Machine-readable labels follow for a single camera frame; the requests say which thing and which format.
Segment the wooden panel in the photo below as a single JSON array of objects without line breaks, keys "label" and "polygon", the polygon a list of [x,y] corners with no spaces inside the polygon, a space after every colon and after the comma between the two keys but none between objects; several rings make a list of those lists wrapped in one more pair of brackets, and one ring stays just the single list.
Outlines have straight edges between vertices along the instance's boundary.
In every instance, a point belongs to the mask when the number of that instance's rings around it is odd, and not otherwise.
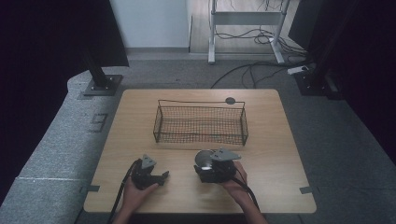
[{"label": "wooden panel", "polygon": [[264,213],[313,213],[311,193],[286,115],[274,90],[128,90],[125,91],[106,140],[84,209],[109,212],[125,172],[144,153],[157,161],[153,175],[170,171],[139,209],[140,213],[242,213],[217,184],[203,184],[193,169],[199,149],[219,144],[196,143],[176,147],[156,144],[153,127],[159,99],[178,101],[224,101],[233,97],[246,102],[249,137],[246,145],[233,146],[242,156],[248,184]]}]

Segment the wrist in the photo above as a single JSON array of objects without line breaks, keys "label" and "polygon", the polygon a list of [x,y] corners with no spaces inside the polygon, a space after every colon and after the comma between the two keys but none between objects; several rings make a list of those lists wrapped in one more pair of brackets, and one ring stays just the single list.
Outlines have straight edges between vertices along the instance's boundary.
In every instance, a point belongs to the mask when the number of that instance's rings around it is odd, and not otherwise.
[{"label": "wrist", "polygon": [[117,213],[116,217],[113,220],[113,224],[125,224],[128,223],[129,219],[132,216],[133,211],[129,209],[125,209],[122,207],[120,211]]},{"label": "wrist", "polygon": [[252,202],[250,199],[250,196],[245,191],[240,191],[232,196],[233,196],[233,199],[235,200],[235,202],[238,203],[239,205],[243,205],[243,204]]},{"label": "wrist", "polygon": [[122,203],[120,211],[122,210],[123,213],[132,214],[137,210],[139,206],[140,203],[135,200],[130,200],[128,202]]},{"label": "wrist", "polygon": [[123,216],[131,216],[134,213],[134,209],[132,207],[128,206],[122,206],[119,214],[122,214]]}]

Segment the black cord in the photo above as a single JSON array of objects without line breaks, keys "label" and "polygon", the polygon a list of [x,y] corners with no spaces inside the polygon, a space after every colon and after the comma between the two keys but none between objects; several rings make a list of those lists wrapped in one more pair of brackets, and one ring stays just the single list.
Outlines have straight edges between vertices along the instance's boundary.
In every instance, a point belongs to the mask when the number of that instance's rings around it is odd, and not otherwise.
[{"label": "black cord", "polygon": [[76,217],[76,219],[75,219],[74,224],[77,224],[78,219],[79,219],[79,217],[81,216],[81,213],[82,213],[83,210],[84,210],[84,207],[82,206],[81,209],[79,209],[79,212],[78,212],[78,215],[77,215],[77,217]]},{"label": "black cord", "polygon": [[242,82],[242,85],[245,87],[245,89],[248,89],[248,87],[245,85],[244,79],[245,79],[245,74],[248,72],[249,69],[250,69],[250,67],[241,76],[241,82]]},{"label": "black cord", "polygon": [[244,177],[242,176],[241,172],[236,167],[235,167],[236,171],[241,175],[241,177],[242,177],[244,182],[242,182],[241,180],[239,180],[235,176],[229,175],[226,171],[224,171],[223,169],[219,168],[218,166],[212,167],[212,168],[215,168],[215,169],[221,171],[222,173],[227,175],[233,182],[237,183],[244,190],[246,190],[247,193],[250,195],[250,198],[253,201],[254,205],[256,205],[257,209],[259,209],[259,211],[260,211],[260,207],[259,207],[259,204],[257,203],[257,199],[256,199],[256,196],[253,193],[253,190],[251,190],[251,188],[248,186],[247,181],[244,179]]},{"label": "black cord", "polygon": [[228,76],[229,74],[231,74],[233,71],[238,70],[238,69],[240,69],[240,68],[248,67],[248,66],[250,66],[250,64],[241,65],[241,66],[238,66],[238,67],[236,67],[236,68],[234,68],[234,69],[228,71],[226,74],[224,74],[222,77],[220,77],[220,78],[210,87],[210,89],[213,89],[213,88],[216,86],[216,84],[218,84],[218,82],[220,82],[223,78],[227,77],[227,76]]},{"label": "black cord", "polygon": [[250,198],[253,201],[254,205],[256,205],[257,209],[259,209],[259,211],[260,211],[260,207],[259,207],[259,204],[257,203],[257,199],[256,199],[256,196],[253,193],[253,190],[251,190],[251,188],[248,187],[247,184],[245,184],[244,182],[240,181],[236,177],[232,177],[231,180],[234,181],[235,183],[237,183],[238,185],[240,185],[243,189],[245,189],[247,191],[247,193],[250,195]]},{"label": "black cord", "polygon": [[233,0],[230,0],[230,5],[233,8],[233,10],[236,11],[235,7],[233,7]]},{"label": "black cord", "polygon": [[250,66],[250,68],[249,68],[249,73],[250,73],[251,80],[253,81],[253,89],[256,89],[256,81],[254,80],[252,66]]},{"label": "black cord", "polygon": [[[218,1],[217,0],[212,0],[212,1],[215,1],[215,8],[217,8]],[[259,8],[265,2],[265,10],[267,10],[268,7],[272,8],[272,9],[276,9],[276,8],[278,8],[280,6],[280,11],[281,11],[282,10],[282,6],[283,6],[283,1],[284,0],[281,0],[280,4],[277,7],[270,7],[269,6],[270,1],[269,0],[263,0],[262,3],[260,4],[260,6],[257,8],[257,10],[259,10]],[[210,30],[215,29],[215,34],[220,39],[232,39],[232,38],[249,39],[249,38],[253,38],[254,42],[256,44],[262,44],[262,45],[271,44],[271,41],[269,40],[269,38],[273,37],[275,34],[263,30],[262,26],[260,26],[259,29],[253,29],[253,30],[247,31],[247,32],[245,32],[244,34],[241,34],[241,35],[229,35],[229,34],[219,33],[217,31],[216,25],[210,23],[210,14],[211,14],[210,1],[208,1],[207,9],[208,9],[208,14],[209,14],[209,29]],[[254,36],[245,36],[245,35],[250,34],[251,32],[254,32],[254,31],[259,31],[260,33],[258,35],[254,35]],[[278,43],[281,46],[281,48],[287,53],[293,53],[293,54],[297,54],[297,55],[300,55],[300,56],[306,56],[306,51],[304,49],[299,49],[299,48],[295,48],[295,47],[290,46],[286,42],[286,40],[283,39],[281,36],[278,39]]]},{"label": "black cord", "polygon": [[271,75],[268,76],[268,77],[262,77],[262,78],[260,78],[259,80],[257,80],[255,84],[257,85],[257,83],[259,83],[259,82],[261,82],[261,81],[263,81],[263,80],[265,80],[265,79],[267,79],[267,78],[269,78],[269,77],[274,77],[276,73],[279,73],[279,72],[281,72],[281,71],[283,71],[283,70],[285,70],[285,69],[288,69],[288,68],[281,68],[281,69],[277,70],[276,72],[274,72],[273,74],[271,74]]},{"label": "black cord", "polygon": [[120,197],[123,191],[123,187],[128,179],[128,177],[131,175],[132,169],[134,168],[134,165],[136,164],[136,161],[134,161],[134,163],[132,163],[131,167],[128,169],[128,172],[125,174],[125,177],[122,179],[122,182],[120,184],[120,189],[119,189],[119,193],[117,194],[117,198],[116,201],[114,202],[113,208],[111,209],[111,213],[110,213],[110,217],[107,220],[107,224],[110,224],[112,222],[112,218],[114,216],[114,213],[116,212],[117,209],[117,205],[119,205],[119,201],[120,201]]},{"label": "black cord", "polygon": [[279,9],[279,11],[282,11],[282,5],[283,5],[283,1],[284,0],[281,0],[281,2],[280,2],[280,4],[279,5],[277,5],[277,6],[275,6],[275,3],[276,3],[276,1],[274,1],[274,3],[273,3],[273,6],[271,7],[271,6],[269,6],[271,9],[273,9],[273,10],[275,10],[275,9],[277,9],[277,8],[279,8],[280,7],[280,9]]}]

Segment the human hand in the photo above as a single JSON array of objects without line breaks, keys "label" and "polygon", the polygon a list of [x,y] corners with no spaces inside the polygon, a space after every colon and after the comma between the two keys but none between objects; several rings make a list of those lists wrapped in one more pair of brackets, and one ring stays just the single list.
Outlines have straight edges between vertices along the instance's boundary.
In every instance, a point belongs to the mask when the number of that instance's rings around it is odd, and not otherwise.
[{"label": "human hand", "polygon": [[124,224],[128,223],[131,215],[136,211],[140,205],[145,201],[146,197],[150,195],[156,188],[158,184],[155,183],[146,189],[138,189],[132,178],[128,176],[125,182],[123,196],[122,196],[122,206],[117,216],[114,218],[114,224]]},{"label": "human hand", "polygon": [[[241,162],[234,161],[233,164],[235,165],[236,169],[239,171],[236,173],[235,178],[244,182],[245,184],[248,184],[248,174],[242,167]],[[236,183],[235,181],[228,180],[228,181],[220,183],[220,184],[227,190],[227,192],[230,194],[230,196],[233,197],[233,199],[237,203],[241,204],[245,200],[249,200],[249,201],[251,200],[248,195],[248,192],[244,188],[242,188],[238,183]]]},{"label": "human hand", "polygon": [[146,189],[138,189],[129,176],[124,186],[121,208],[133,213],[158,186],[155,183]]}]

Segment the black wire mesh basket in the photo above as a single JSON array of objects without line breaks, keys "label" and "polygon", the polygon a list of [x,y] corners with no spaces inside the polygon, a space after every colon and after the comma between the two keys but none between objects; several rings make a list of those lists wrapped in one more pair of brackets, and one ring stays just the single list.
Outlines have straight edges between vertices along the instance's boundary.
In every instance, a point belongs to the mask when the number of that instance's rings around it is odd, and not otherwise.
[{"label": "black wire mesh basket", "polygon": [[157,143],[210,142],[244,146],[248,140],[245,102],[159,100],[153,133]]}]

